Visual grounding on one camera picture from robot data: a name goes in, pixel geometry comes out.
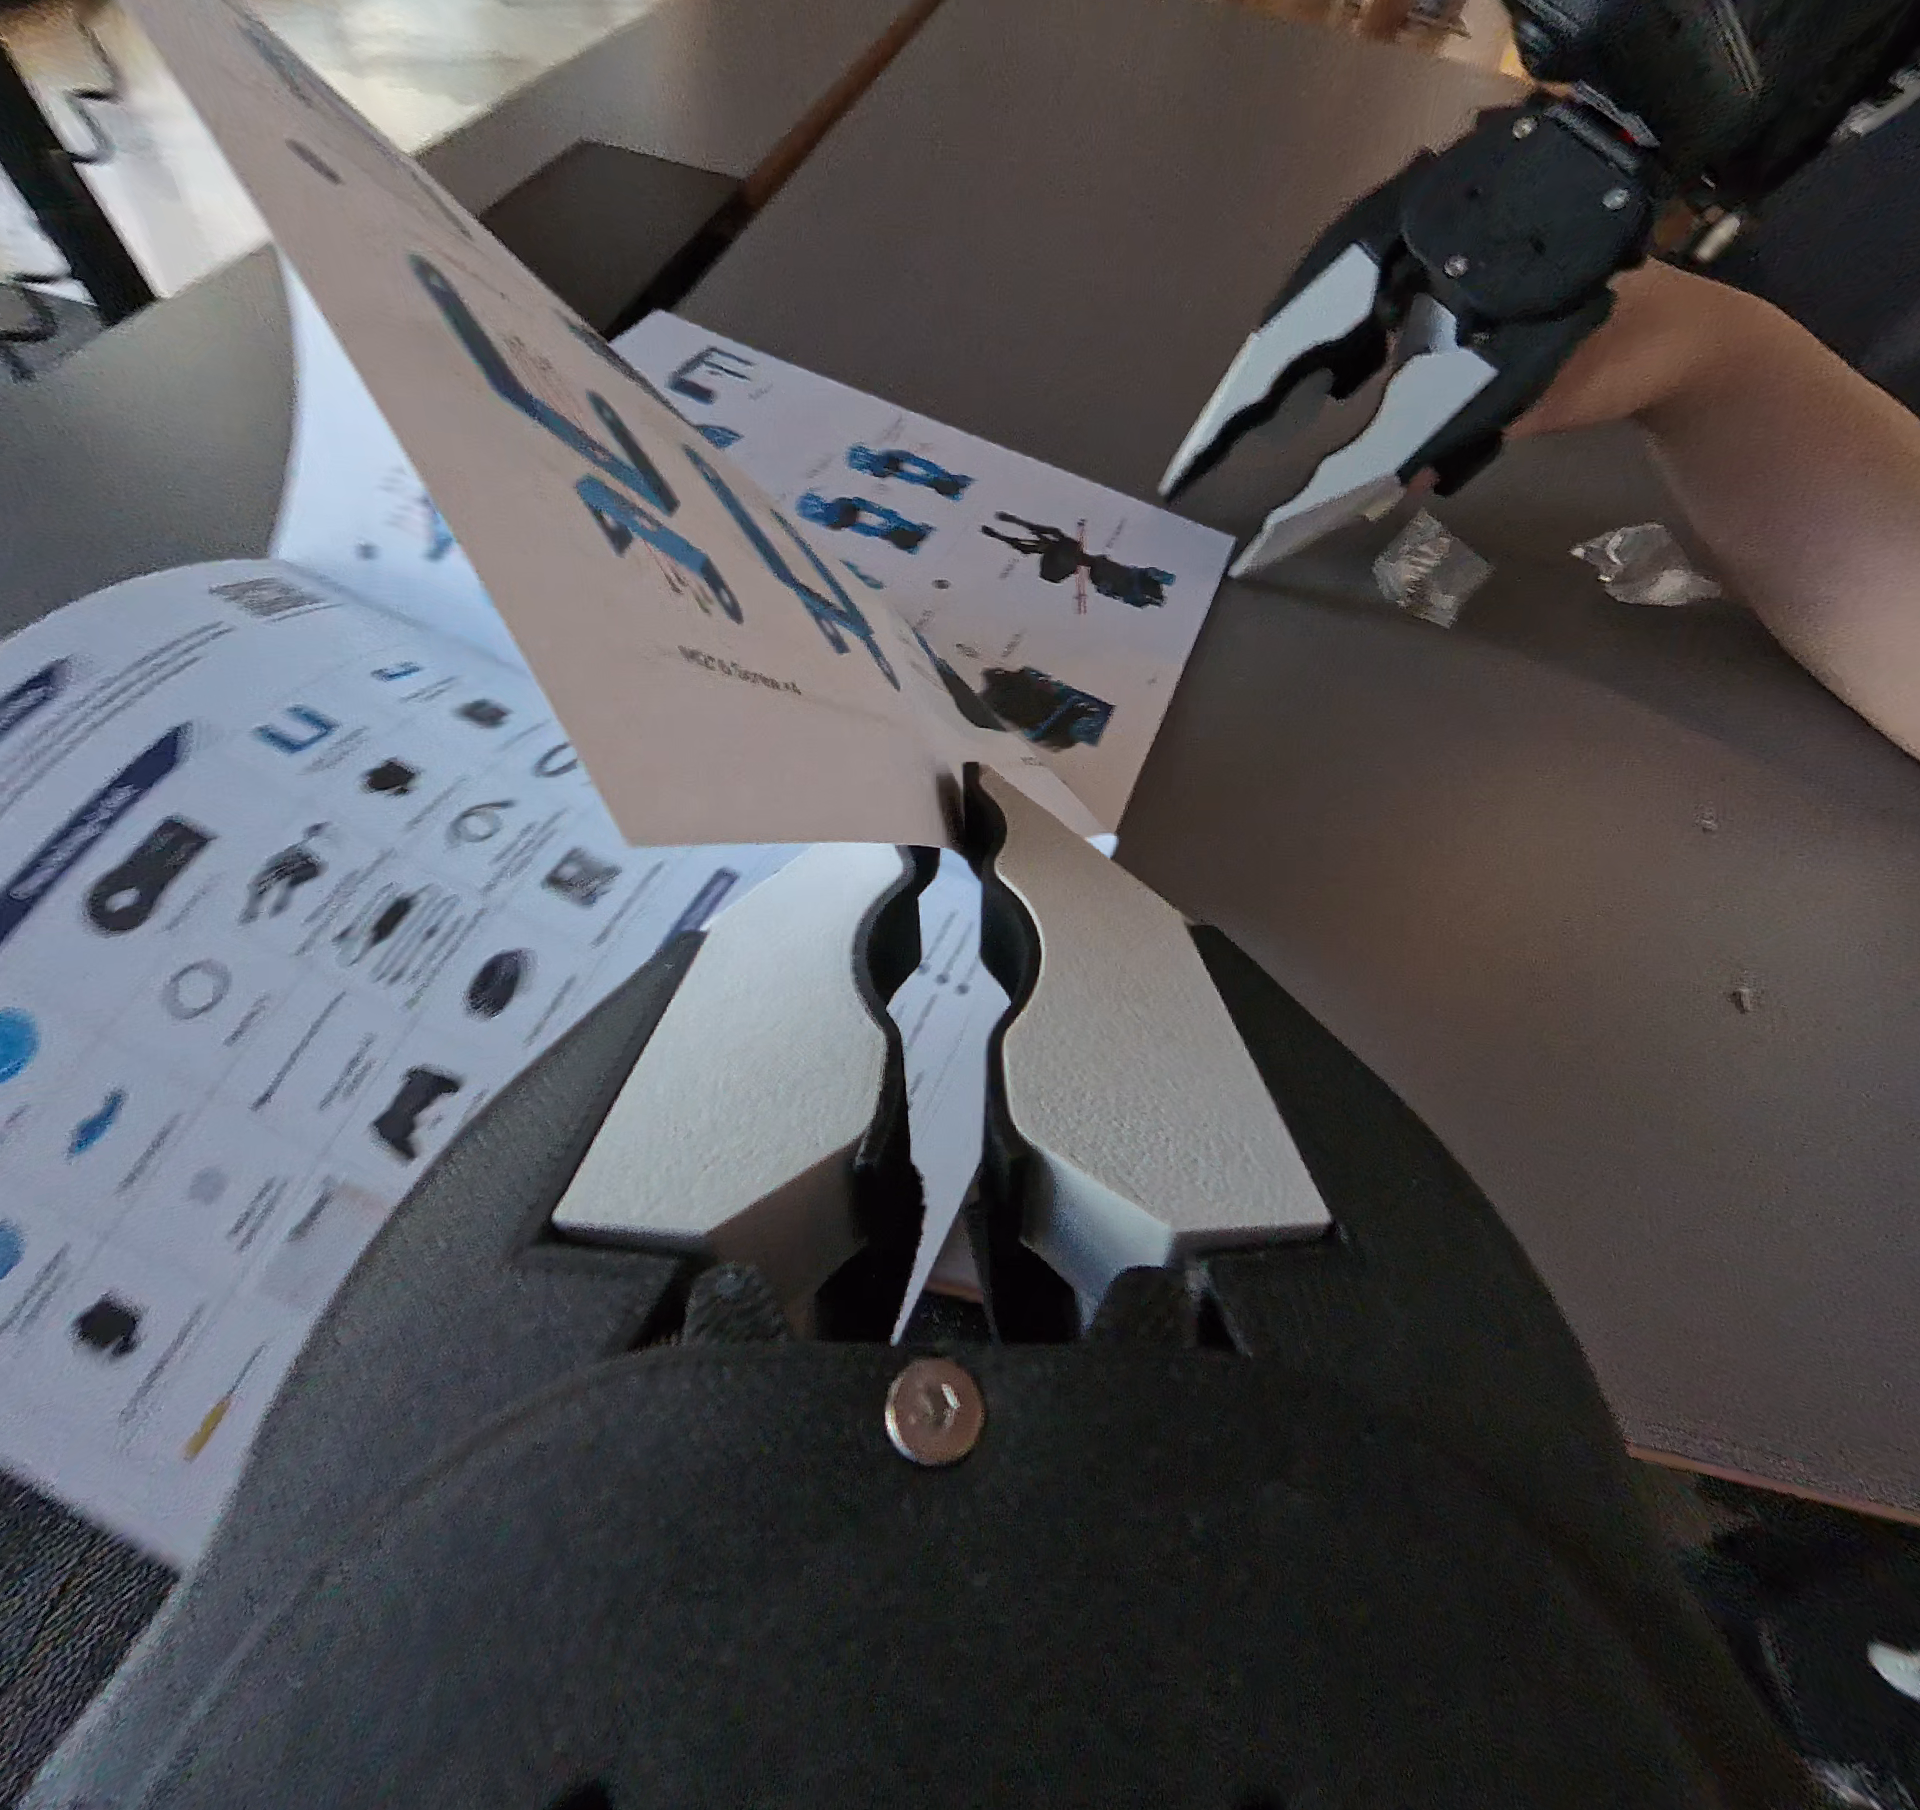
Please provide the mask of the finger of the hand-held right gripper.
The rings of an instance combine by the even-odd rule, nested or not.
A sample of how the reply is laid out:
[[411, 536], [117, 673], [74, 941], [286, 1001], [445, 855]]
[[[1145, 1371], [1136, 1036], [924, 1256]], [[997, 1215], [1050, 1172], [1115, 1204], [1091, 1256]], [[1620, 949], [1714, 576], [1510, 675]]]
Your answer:
[[1323, 401], [1333, 407], [1377, 372], [1386, 372], [1382, 390], [1388, 390], [1403, 370], [1400, 320], [1400, 244], [1345, 244], [1318, 265], [1306, 262], [1206, 400], [1162, 477], [1158, 498], [1179, 503], [1195, 485], [1209, 479], [1313, 377], [1325, 377]]
[[1434, 461], [1430, 442], [1443, 437], [1495, 379], [1459, 320], [1437, 300], [1413, 300], [1392, 346], [1377, 409], [1351, 442], [1318, 461], [1307, 485], [1268, 513], [1262, 530], [1227, 567], [1250, 584], [1318, 538], [1388, 513], [1403, 503], [1413, 477]]

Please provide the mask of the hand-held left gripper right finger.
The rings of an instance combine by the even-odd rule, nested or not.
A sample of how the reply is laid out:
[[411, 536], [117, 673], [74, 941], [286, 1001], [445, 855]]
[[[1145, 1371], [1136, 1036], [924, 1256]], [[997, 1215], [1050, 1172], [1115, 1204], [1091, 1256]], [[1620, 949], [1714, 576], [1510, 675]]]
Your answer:
[[1196, 930], [997, 770], [967, 769], [986, 1036], [967, 1211], [996, 1339], [1075, 1339], [1128, 1272], [1333, 1229]]

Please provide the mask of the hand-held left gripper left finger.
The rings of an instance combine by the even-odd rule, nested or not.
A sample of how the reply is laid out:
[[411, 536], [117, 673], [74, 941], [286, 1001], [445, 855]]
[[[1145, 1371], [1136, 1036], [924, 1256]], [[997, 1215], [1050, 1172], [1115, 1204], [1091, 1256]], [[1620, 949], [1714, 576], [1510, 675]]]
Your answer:
[[721, 910], [572, 1172], [553, 1231], [757, 1270], [825, 1339], [893, 1339], [924, 1231], [893, 995], [924, 855], [816, 845]]

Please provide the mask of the small clear plastic bag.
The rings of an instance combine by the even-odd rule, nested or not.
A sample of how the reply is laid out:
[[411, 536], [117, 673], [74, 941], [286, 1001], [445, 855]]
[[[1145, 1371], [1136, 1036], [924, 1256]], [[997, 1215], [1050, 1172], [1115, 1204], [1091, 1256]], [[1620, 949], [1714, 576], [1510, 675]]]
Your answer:
[[1375, 558], [1377, 598], [1403, 617], [1451, 631], [1491, 578], [1491, 563], [1419, 508]]

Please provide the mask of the printed assembly manual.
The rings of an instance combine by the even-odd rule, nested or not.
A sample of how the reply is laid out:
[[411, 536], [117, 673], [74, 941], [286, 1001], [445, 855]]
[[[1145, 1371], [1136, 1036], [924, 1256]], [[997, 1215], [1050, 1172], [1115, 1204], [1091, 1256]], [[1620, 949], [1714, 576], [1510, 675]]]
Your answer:
[[[410, 1196], [671, 943], [816, 845], [967, 866], [963, 769], [1115, 823], [1227, 538], [914, 413], [749, 437], [679, 316], [603, 343], [241, 0], [117, 0], [274, 235], [291, 487], [263, 562], [115, 584], [4, 643], [4, 1468], [176, 1573]], [[765, 479], [953, 453], [969, 503], [1131, 530], [1172, 587], [1091, 665], [1113, 769], [1056, 776], [959, 673], [1010, 578], [899, 562]]]

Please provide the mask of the person's right forearm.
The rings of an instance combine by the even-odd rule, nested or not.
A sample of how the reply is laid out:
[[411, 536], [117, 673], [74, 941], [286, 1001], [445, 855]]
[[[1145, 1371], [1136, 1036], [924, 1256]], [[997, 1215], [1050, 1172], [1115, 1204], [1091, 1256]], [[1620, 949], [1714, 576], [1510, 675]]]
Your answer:
[[1915, 416], [1770, 302], [1660, 270], [1641, 423], [1765, 631], [1915, 759]]

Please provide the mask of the person's right hand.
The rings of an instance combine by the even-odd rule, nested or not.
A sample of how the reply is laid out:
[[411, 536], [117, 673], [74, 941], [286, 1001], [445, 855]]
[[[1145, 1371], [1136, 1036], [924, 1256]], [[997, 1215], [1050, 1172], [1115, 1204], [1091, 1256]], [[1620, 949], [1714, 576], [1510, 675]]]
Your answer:
[[1694, 359], [1699, 292], [1678, 265], [1648, 262], [1615, 289], [1608, 320], [1574, 351], [1510, 440], [1631, 422], [1685, 389]]

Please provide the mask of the crumpled clear plastic bag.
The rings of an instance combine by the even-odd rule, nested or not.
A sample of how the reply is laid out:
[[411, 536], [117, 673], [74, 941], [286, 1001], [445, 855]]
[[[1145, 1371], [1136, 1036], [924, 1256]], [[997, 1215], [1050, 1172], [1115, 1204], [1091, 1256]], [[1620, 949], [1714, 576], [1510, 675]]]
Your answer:
[[1592, 567], [1604, 593], [1641, 608], [1693, 608], [1721, 601], [1721, 584], [1694, 567], [1664, 524], [1615, 529], [1571, 550]]

